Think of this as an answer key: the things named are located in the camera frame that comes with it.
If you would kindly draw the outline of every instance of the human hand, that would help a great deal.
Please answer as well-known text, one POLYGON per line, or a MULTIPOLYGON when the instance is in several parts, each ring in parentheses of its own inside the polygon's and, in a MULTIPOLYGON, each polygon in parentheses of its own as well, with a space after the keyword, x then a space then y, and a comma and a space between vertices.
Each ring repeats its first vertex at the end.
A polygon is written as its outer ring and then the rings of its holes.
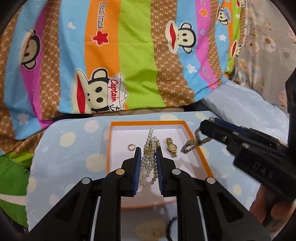
MULTIPOLYGON (((265 200, 267 192, 267 188, 261 185, 257 192, 256 199, 250 207, 250 213, 253 214, 260 223, 262 223, 266 217, 268 207, 266 206, 265 200)), ((286 200, 276 203, 271 210, 271 216, 278 220, 278 222, 272 226, 269 231, 279 231, 292 216, 295 211, 295 206, 295 202, 286 200)))

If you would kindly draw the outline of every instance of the gold watch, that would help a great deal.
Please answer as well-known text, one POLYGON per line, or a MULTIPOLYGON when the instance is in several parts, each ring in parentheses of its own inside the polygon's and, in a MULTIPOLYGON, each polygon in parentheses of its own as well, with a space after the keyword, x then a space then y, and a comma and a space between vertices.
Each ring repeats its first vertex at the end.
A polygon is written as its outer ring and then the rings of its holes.
POLYGON ((170 152, 172 157, 177 157, 177 146, 173 143, 172 138, 166 139, 168 145, 168 151, 170 152))

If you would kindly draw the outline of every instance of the colorful striped blanket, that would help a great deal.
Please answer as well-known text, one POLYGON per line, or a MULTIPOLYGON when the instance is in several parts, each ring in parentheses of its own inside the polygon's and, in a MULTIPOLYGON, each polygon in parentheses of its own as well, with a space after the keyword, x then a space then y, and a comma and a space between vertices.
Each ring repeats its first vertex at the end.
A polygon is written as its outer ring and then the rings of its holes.
POLYGON ((1 37, 1 153, 32 154, 60 113, 203 99, 227 80, 244 19, 244 0, 28 0, 1 37))

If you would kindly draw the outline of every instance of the pink stripe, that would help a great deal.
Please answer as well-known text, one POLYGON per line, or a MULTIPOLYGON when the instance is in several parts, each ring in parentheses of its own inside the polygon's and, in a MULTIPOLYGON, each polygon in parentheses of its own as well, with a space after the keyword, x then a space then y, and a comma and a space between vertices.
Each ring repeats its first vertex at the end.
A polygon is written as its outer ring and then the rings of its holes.
POLYGON ((27 70, 21 65, 22 78, 25 84, 25 88, 28 94, 28 98, 35 116, 39 120, 39 124, 42 129, 49 127, 52 124, 52 120, 42 120, 42 111, 40 106, 40 72, 41 72, 41 61, 43 58, 43 29, 45 19, 45 8, 42 10, 37 23, 35 25, 36 35, 40 38, 40 52, 36 58, 37 64, 34 69, 27 70))
POLYGON ((196 0, 196 16, 197 16, 197 28, 198 28, 198 47, 196 49, 196 57, 200 62, 201 68, 199 71, 200 76, 209 83, 209 89, 215 89, 212 84, 218 81, 214 75, 209 60, 207 58, 209 51, 209 42, 207 39, 207 32, 211 24, 211 6, 209 0, 196 0), (200 13, 201 9, 205 9, 208 12, 207 17, 203 17, 200 13))

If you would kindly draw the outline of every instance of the pearl necklace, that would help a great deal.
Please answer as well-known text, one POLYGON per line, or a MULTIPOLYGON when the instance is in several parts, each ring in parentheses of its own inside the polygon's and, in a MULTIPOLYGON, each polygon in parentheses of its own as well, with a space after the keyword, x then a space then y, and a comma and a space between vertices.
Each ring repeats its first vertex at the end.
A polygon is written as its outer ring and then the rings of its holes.
POLYGON ((157 167, 156 167, 156 159, 155 159, 155 150, 157 147, 157 138, 152 137, 153 134, 153 128, 150 128, 146 144, 144 146, 144 155, 141 160, 141 167, 140 167, 140 180, 139 184, 143 187, 148 187, 150 185, 153 185, 154 182, 157 179, 157 167), (154 177, 151 179, 150 182, 146 182, 146 178, 150 176, 151 171, 153 170, 154 177))

